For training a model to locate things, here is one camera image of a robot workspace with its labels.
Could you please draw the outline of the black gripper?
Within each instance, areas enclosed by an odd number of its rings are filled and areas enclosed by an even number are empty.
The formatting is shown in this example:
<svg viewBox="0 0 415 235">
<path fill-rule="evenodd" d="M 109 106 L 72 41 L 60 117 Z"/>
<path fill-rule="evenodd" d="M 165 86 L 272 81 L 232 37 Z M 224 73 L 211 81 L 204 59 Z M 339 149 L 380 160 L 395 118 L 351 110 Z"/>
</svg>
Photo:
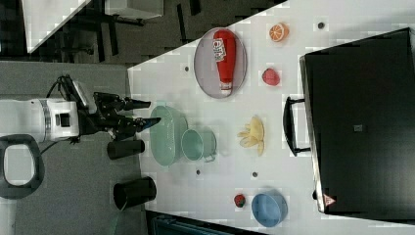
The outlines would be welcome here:
<svg viewBox="0 0 415 235">
<path fill-rule="evenodd" d="M 95 92 L 92 100 L 87 101 L 85 96 L 76 98 L 79 134 L 92 135 L 98 132 L 108 132 L 115 141 L 132 137 L 136 132 L 148 129 L 161 121 L 160 117 L 133 119 L 120 115 L 120 111 L 148 109 L 150 102 L 121 98 L 119 95 Z"/>
</svg>

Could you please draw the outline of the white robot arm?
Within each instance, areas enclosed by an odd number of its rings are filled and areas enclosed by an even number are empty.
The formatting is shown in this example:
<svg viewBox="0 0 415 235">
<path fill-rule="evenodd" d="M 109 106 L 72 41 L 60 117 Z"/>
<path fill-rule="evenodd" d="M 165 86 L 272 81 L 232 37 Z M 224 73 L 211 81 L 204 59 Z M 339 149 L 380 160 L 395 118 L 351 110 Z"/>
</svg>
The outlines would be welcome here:
<svg viewBox="0 0 415 235">
<path fill-rule="evenodd" d="M 44 178 L 44 164 L 38 145 L 42 142 L 76 142 L 83 135 L 108 132 L 121 141 L 148 129 L 158 117 L 126 117 L 122 111 L 148 109 L 149 102 L 96 92 L 90 101 L 70 95 L 65 99 L 41 98 L 1 102 L 1 197 L 23 199 L 37 190 Z M 30 179 L 19 185 L 6 177 L 6 161 L 22 152 L 31 158 Z"/>
</svg>

